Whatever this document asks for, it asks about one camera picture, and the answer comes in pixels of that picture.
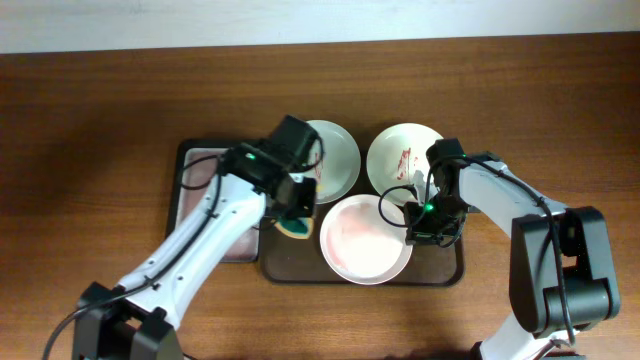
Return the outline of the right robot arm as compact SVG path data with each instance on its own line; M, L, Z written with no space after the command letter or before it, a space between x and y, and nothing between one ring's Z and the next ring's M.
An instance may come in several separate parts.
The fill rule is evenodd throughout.
M425 191L403 209L407 244L455 244L472 209L510 238L511 312L498 331L472 347L471 358L542 359L619 313L609 234L599 210L552 200L499 157L468 155L455 138L436 141L426 157Z

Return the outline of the green and yellow sponge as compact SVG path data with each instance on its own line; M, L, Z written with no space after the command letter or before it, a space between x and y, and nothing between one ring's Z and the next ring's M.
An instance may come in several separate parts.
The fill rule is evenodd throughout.
M314 228L312 218L279 218L275 223L276 229L283 235L293 239L308 239Z

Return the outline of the white plate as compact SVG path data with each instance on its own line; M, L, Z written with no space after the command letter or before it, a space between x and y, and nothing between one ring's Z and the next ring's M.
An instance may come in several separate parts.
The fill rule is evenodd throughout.
M326 120L308 124L320 135L324 148L322 161L301 176L316 180L316 203L338 200L354 186L361 169L359 147L351 134L340 125Z
M413 247L393 203L369 194L345 198L324 216L319 232L322 255L338 276L359 285L391 281L409 263Z
M395 186L418 187L424 202L429 172L427 150L441 140L435 130L416 123L402 123L382 131L369 147L366 170L375 191L381 195Z

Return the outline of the white plate front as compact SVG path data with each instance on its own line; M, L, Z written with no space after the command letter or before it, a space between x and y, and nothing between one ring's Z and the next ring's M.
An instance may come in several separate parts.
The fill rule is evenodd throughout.
M345 198L324 216L319 232L322 255L338 276L359 285L391 281L409 263L413 247L393 203L369 194Z

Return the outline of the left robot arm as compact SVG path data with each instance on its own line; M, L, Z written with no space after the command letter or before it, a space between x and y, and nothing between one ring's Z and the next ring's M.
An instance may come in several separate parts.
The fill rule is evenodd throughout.
M108 289L93 283L73 315L75 359L183 359L177 330L191 301L232 245L262 218L309 219L318 132L287 115L271 134L219 160L191 213L143 263Z

